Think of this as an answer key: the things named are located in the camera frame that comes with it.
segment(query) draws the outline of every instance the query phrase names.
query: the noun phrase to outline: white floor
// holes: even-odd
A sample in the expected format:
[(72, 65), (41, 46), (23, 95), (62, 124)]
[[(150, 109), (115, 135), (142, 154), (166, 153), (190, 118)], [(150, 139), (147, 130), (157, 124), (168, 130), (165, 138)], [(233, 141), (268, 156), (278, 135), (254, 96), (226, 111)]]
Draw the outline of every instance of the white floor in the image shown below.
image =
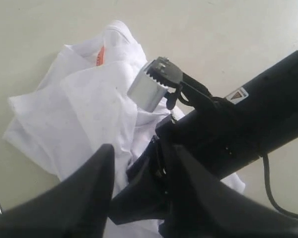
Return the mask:
[[(58, 180), (2, 141), (8, 96), (33, 91), (63, 44), (124, 21), (148, 59), (168, 56), (225, 96), (298, 49), (298, 0), (0, 0), (0, 202), (29, 200)], [(298, 212), (298, 139), (270, 155), (272, 189)], [(262, 162), (239, 172), (246, 195), (269, 206)]]

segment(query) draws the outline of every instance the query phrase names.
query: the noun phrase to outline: cable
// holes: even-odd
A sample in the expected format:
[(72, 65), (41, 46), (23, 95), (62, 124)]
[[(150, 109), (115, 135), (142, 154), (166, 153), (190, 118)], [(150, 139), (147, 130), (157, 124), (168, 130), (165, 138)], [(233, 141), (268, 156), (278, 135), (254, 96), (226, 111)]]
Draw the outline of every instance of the cable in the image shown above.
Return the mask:
[(265, 188), (266, 188), (266, 193), (267, 193), (267, 196), (268, 196), (268, 199), (269, 199), (270, 203), (280, 213), (282, 213), (286, 216), (298, 219), (298, 214), (297, 213), (293, 213), (293, 212), (285, 210), (284, 208), (280, 207), (277, 204), (277, 202), (275, 201), (275, 199), (273, 197), (273, 194), (272, 194), (271, 186), (270, 186), (270, 169), (269, 169), (268, 154), (264, 154), (264, 155), (262, 155), (262, 157), (263, 157), (263, 162), (264, 162)]

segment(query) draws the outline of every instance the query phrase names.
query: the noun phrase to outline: crumpled fabric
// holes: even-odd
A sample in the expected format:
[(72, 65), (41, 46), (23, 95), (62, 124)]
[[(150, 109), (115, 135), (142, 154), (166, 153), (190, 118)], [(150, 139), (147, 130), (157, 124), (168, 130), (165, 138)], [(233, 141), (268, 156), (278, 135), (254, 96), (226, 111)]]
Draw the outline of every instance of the crumpled fabric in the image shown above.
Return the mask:
[[(103, 143), (112, 144), (115, 196), (128, 184), (127, 167), (145, 150), (156, 124), (170, 114), (165, 99), (148, 113), (127, 96), (146, 62), (141, 45), (121, 21), (93, 39), (65, 45), (35, 92), (8, 99), (15, 117), (3, 138), (61, 181)], [(184, 116), (178, 107), (173, 113), (177, 119)], [(223, 182), (244, 191), (236, 174)], [(117, 226), (108, 219), (104, 237), (160, 237), (158, 224), (146, 220)]]

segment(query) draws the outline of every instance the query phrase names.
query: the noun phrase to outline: orange label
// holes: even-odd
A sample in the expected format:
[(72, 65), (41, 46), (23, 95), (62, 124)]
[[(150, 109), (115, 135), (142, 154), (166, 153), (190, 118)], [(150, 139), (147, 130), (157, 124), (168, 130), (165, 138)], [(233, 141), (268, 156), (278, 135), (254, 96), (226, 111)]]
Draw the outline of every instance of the orange label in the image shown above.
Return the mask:
[(104, 53), (105, 53), (105, 47), (103, 46), (97, 55), (96, 66), (100, 66), (104, 63)]

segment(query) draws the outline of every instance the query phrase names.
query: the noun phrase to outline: warning label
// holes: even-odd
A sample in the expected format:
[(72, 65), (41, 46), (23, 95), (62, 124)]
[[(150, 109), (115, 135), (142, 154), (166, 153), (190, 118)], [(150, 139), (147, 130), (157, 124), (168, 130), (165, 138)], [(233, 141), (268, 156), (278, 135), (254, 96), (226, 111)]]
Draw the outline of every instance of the warning label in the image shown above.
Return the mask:
[(226, 96), (226, 99), (229, 100), (231, 103), (237, 104), (243, 101), (248, 96), (249, 94), (244, 88), (239, 88), (236, 91), (229, 94), (228, 96)]

